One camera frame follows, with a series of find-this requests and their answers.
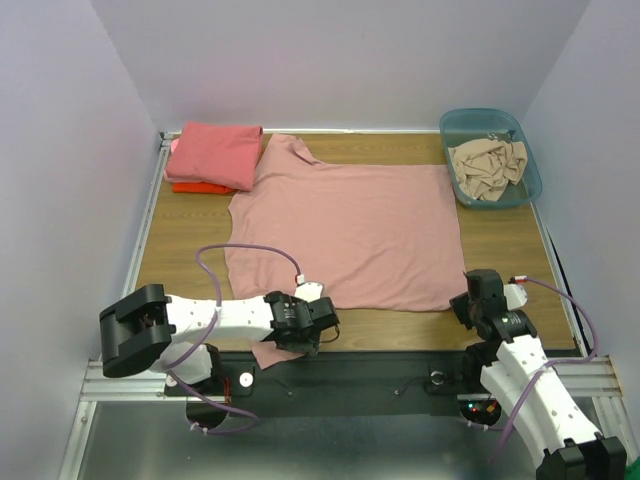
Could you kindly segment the folded red shirt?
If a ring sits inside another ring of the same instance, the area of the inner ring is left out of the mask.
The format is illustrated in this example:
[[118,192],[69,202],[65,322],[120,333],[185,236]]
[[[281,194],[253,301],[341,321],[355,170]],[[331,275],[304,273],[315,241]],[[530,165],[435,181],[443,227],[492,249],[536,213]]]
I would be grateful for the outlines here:
[[206,182],[181,182],[172,185],[173,193],[184,194],[213,194],[227,195],[235,193],[236,190],[223,185],[210,184]]

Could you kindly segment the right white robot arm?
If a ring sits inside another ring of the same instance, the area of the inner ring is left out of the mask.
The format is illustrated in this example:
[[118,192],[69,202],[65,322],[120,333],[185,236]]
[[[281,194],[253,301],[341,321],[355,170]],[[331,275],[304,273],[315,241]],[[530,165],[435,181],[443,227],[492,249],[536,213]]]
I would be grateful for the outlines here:
[[507,419],[499,440],[511,433],[524,441],[538,479],[622,479],[627,452],[605,436],[562,383],[560,365],[582,365],[595,356],[550,358],[524,313],[529,276],[504,282],[494,270],[466,272],[467,290],[451,299],[458,321],[480,340],[469,346],[460,378],[470,390],[485,389]]

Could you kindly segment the teal plastic bin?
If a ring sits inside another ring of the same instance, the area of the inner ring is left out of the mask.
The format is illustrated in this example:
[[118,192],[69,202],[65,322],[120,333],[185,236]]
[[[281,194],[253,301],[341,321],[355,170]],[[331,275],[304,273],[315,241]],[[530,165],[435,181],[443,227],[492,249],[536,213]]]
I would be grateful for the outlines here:
[[[542,192],[542,182],[536,162],[519,122],[511,114],[491,108],[455,109],[445,113],[439,123],[441,140],[454,193],[458,202],[467,207],[484,210],[516,208],[534,202]],[[455,181],[448,147],[467,141],[490,138],[508,142],[522,141],[527,150],[528,163],[521,181],[510,185],[497,202],[473,200],[466,196]]]

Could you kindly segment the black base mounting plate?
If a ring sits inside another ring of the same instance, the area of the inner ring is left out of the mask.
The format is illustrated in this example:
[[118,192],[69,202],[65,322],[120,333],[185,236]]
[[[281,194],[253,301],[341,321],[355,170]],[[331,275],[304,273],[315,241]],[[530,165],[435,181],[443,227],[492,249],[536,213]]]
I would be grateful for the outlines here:
[[232,406],[259,418],[458,416],[492,404],[465,378],[461,351],[325,352],[266,370],[246,352],[225,352],[221,363]]

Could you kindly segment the green cloth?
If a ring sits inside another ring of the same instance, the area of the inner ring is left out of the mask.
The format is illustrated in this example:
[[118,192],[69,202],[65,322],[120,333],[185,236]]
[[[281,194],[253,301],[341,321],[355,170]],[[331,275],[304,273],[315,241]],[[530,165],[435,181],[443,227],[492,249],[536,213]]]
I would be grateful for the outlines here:
[[636,458],[625,468],[624,480],[640,480],[640,458]]

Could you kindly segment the folded salmon pink shirt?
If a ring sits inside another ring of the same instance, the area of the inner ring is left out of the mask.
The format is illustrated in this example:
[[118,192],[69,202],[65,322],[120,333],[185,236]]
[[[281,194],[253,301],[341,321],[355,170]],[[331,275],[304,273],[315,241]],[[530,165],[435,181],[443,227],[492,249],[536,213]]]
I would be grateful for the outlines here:
[[251,191],[261,155],[261,126],[185,124],[165,168],[171,183],[208,183]]

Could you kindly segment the aluminium table frame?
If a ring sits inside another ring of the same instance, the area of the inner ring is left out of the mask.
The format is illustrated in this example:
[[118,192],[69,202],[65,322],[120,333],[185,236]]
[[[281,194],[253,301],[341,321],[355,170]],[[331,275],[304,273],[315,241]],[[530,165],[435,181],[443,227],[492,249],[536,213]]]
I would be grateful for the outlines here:
[[[444,164],[436,133],[299,133],[312,153],[347,164]],[[226,197],[170,193],[156,174],[149,187],[123,284],[164,280],[194,296],[207,293],[194,252],[208,240],[226,240],[231,220]],[[493,266],[505,276],[524,269],[567,289],[555,246],[534,206],[502,211],[458,208],[465,261]],[[608,359],[573,373],[578,404],[607,433],[618,422],[622,397]],[[186,402],[164,395],[163,380],[142,374],[101,377],[89,362],[60,479],[533,479],[531,461],[515,434],[504,457],[486,458],[497,433],[429,414],[270,417],[248,433],[189,433]]]

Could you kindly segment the beige crumpled shirt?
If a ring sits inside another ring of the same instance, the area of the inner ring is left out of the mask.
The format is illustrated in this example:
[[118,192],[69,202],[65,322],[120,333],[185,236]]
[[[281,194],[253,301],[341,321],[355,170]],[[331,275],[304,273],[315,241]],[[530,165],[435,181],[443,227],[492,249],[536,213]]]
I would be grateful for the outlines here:
[[522,141],[480,138],[448,147],[455,181],[473,200],[497,202],[506,188],[518,184],[528,163]]

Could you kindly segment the dusty pink t shirt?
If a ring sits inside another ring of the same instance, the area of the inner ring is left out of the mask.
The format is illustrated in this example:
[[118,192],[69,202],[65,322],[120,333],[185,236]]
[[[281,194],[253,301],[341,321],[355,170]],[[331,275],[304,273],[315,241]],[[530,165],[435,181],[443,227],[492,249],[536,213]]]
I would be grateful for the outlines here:
[[230,203],[238,298],[291,291],[302,271],[341,316],[339,350],[460,349],[449,308],[466,288],[456,201],[442,165],[330,164],[275,134],[253,189]]

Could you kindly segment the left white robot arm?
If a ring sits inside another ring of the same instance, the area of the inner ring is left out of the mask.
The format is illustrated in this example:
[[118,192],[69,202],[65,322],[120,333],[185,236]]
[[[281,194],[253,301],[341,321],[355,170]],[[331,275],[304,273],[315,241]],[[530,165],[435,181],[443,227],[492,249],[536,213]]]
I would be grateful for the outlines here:
[[339,327],[332,300],[316,282],[293,295],[272,291],[243,300],[197,300],[146,285],[99,314],[102,372],[110,379],[144,371],[170,372],[199,393],[215,392],[223,371],[215,364],[217,339],[268,343],[277,351],[311,355],[321,334]]

